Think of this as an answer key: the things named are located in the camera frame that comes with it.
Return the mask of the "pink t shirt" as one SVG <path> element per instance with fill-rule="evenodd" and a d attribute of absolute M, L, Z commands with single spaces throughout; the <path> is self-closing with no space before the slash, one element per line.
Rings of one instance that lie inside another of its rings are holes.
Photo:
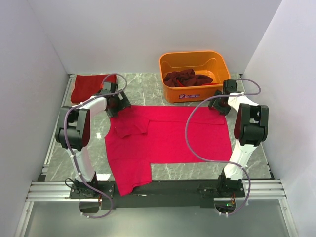
<path fill-rule="evenodd" d="M 193 107 L 133 105 L 110 119 L 105 136 L 107 159 L 124 196 L 152 181 L 151 164 L 193 163 L 200 156 L 228 161 L 232 154 L 226 118 L 215 109 L 200 107 L 185 125 Z"/>

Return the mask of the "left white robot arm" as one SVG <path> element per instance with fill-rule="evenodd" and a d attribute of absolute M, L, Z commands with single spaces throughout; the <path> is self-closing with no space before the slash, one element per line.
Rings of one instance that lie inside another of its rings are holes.
<path fill-rule="evenodd" d="M 66 149 L 75 170 L 71 194 L 94 198 L 100 195 L 96 172 L 88 153 L 91 137 L 91 118 L 105 111 L 109 118 L 128 108 L 131 103 L 117 83 L 105 81 L 101 89 L 77 106 L 62 106 L 59 112 L 56 141 Z"/>

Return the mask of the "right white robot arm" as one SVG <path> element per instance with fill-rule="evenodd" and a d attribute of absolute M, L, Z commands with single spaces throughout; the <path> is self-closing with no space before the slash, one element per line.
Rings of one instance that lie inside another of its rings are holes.
<path fill-rule="evenodd" d="M 222 91 L 217 90 L 208 107 L 221 115 L 227 115 L 231 109 L 237 112 L 234 126 L 235 146 L 229 163 L 218 179 L 217 193 L 229 197 L 243 191 L 243 170 L 256 148 L 268 135 L 269 107 L 259 105 L 238 91 L 237 81 L 223 82 Z"/>

